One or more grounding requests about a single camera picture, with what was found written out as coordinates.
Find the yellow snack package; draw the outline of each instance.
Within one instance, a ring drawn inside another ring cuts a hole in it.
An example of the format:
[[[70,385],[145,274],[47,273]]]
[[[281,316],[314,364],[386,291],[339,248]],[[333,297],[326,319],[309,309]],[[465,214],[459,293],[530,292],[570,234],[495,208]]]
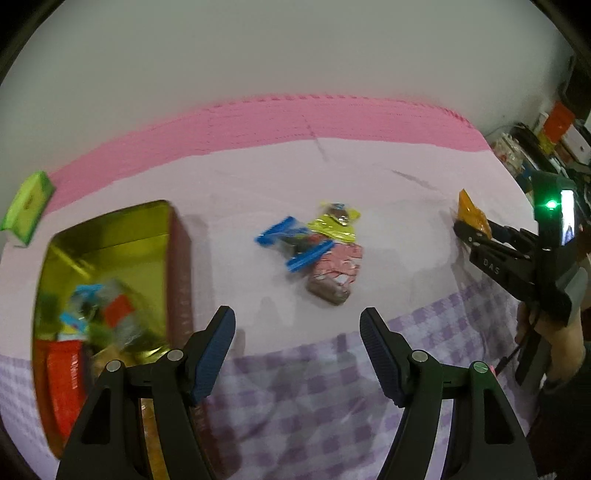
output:
[[[361,214],[344,203],[324,203],[322,206],[324,213],[308,223],[308,228],[341,242],[355,242],[355,229],[351,223]]]
[[[489,239],[492,238],[491,226],[488,224],[486,215],[470,200],[466,190],[460,192],[457,202],[457,219],[466,222],[468,225],[480,230]]]

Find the pink foam mat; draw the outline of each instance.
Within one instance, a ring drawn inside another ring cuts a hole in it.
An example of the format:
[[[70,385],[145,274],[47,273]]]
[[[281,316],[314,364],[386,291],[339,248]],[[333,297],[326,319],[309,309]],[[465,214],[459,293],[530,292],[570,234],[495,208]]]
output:
[[[100,145],[50,174],[57,189],[47,213],[181,157],[315,138],[489,148],[468,120],[441,107],[345,95],[264,96],[195,109]]]

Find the wrist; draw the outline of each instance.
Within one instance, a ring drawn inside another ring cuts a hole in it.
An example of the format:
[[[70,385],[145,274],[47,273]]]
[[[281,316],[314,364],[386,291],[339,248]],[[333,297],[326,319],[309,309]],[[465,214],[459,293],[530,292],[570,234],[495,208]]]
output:
[[[550,349],[551,364],[546,377],[550,381],[569,381],[583,365],[586,353],[582,341],[569,345],[553,345]]]

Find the purple checkered tablecloth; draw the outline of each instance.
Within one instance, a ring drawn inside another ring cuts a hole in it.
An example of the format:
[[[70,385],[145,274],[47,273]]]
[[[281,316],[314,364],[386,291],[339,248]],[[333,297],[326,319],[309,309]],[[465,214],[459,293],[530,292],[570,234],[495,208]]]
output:
[[[31,468],[42,478],[54,478],[57,461],[41,426],[30,361],[0,355],[0,415]]]
[[[495,364],[513,345],[516,310],[516,300],[486,278],[388,325],[440,362]],[[518,388],[514,368],[499,382],[527,429],[534,397]],[[375,479],[402,415],[383,395],[358,332],[228,358],[207,403],[223,464],[236,480]],[[57,461],[30,362],[0,355],[0,413],[25,460],[53,478]],[[451,414],[452,401],[444,401],[428,478],[440,476]]]

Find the metal pivot screw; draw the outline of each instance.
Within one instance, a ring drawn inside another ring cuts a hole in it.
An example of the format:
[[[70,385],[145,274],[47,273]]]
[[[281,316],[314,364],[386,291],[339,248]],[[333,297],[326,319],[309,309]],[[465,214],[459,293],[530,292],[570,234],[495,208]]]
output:
[[[121,362],[119,360],[111,360],[107,364],[107,370],[109,372],[116,372],[121,367]]]
[[[488,365],[484,362],[474,362],[474,370],[480,374],[485,374],[488,372]]]
[[[171,362],[178,362],[182,357],[182,350],[171,350],[166,354],[166,358],[168,358]]]
[[[426,362],[427,358],[429,358],[427,353],[422,350],[415,350],[411,356],[416,362]]]

